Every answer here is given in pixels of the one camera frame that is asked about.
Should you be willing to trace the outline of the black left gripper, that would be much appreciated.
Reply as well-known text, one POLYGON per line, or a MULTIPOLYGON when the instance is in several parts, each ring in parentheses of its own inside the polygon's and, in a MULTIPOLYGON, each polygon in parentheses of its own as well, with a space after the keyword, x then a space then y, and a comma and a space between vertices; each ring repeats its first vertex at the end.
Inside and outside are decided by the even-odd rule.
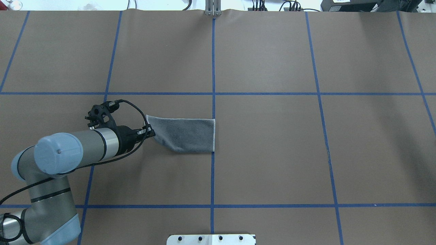
POLYGON ((134 148, 134 146, 141 141, 156 135, 151 125, 144 125, 142 129, 132 130, 127 126, 117 126, 116 135, 118 137, 119 148, 116 155, 126 154, 134 148))

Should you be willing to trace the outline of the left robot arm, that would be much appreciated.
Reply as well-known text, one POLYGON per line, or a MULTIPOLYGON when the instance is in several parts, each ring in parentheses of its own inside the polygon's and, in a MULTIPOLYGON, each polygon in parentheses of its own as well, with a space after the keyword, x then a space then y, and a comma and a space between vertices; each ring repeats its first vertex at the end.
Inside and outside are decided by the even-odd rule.
POLYGON ((11 170, 26 187, 13 194, 28 190, 31 206, 1 215, 1 244, 65 245, 75 240, 81 234, 81 221, 67 176, 76 169, 122 159, 155 135, 150 125, 118 129, 123 136, 109 128, 60 132, 19 152, 11 170))

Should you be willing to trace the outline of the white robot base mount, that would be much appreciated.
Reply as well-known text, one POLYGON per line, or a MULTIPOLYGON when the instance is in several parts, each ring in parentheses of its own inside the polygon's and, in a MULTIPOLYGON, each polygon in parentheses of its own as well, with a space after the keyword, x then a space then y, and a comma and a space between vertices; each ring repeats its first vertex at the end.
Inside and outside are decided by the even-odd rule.
POLYGON ((171 235, 167 245, 256 245, 254 234, 180 234, 171 235))

